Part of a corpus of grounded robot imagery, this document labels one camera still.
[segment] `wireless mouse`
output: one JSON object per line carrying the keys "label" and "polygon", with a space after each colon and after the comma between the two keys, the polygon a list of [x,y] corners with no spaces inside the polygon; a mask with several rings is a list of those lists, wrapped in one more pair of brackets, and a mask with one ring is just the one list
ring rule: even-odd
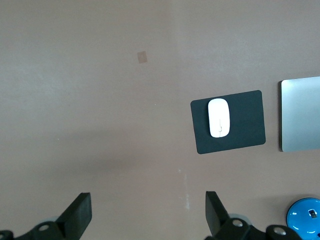
{"label": "wireless mouse", "polygon": [[208,103],[210,134],[214,138],[222,138],[230,131],[229,105],[222,98],[212,99]]}

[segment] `black mouse pad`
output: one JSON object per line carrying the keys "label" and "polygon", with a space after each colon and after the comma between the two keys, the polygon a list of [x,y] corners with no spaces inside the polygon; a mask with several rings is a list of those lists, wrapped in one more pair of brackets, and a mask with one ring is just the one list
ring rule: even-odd
{"label": "black mouse pad", "polygon": [[[224,137],[210,135],[208,103],[212,99],[224,99],[229,106],[230,130]],[[190,105],[199,154],[262,145],[266,142],[264,107],[259,90],[194,100]]]}

